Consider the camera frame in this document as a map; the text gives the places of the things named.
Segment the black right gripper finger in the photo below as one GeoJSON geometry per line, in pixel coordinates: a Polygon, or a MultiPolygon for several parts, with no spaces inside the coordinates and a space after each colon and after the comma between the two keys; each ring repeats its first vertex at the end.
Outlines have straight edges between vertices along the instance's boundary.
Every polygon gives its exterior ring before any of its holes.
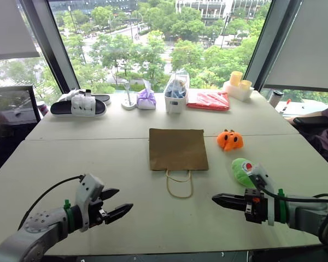
{"type": "Polygon", "coordinates": [[[245,202],[244,196],[229,193],[220,193],[212,196],[212,200],[217,204],[230,203],[242,204],[245,202]]]}
{"type": "Polygon", "coordinates": [[[216,202],[221,207],[227,208],[227,209],[232,209],[232,210],[237,210],[237,211],[245,211],[246,208],[246,203],[237,203],[237,202],[230,202],[230,201],[218,201],[216,202]]]}

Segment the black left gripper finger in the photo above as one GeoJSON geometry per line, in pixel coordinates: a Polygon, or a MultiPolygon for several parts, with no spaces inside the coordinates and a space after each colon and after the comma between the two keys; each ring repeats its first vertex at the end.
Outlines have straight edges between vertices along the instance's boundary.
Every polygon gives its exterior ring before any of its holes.
{"type": "Polygon", "coordinates": [[[125,216],[133,208],[133,204],[123,204],[108,212],[104,218],[105,224],[111,224],[114,221],[125,216]]]}
{"type": "Polygon", "coordinates": [[[101,200],[105,201],[107,199],[112,198],[115,194],[117,194],[120,190],[116,188],[107,188],[101,192],[101,200]]]}

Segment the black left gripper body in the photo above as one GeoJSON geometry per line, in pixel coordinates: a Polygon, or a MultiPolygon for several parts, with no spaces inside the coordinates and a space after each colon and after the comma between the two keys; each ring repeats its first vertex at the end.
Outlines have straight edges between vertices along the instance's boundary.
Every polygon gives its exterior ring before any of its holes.
{"type": "Polygon", "coordinates": [[[103,209],[103,200],[98,197],[96,200],[89,203],[89,228],[95,227],[102,223],[109,224],[109,214],[103,209]]]}

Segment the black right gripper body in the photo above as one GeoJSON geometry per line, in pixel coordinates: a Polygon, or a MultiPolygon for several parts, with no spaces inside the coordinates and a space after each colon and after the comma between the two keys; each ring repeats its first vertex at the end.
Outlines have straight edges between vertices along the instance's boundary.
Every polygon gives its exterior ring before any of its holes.
{"type": "Polygon", "coordinates": [[[248,222],[261,224],[267,221],[267,198],[265,198],[263,192],[257,189],[246,188],[244,200],[246,203],[244,215],[248,222]]]}

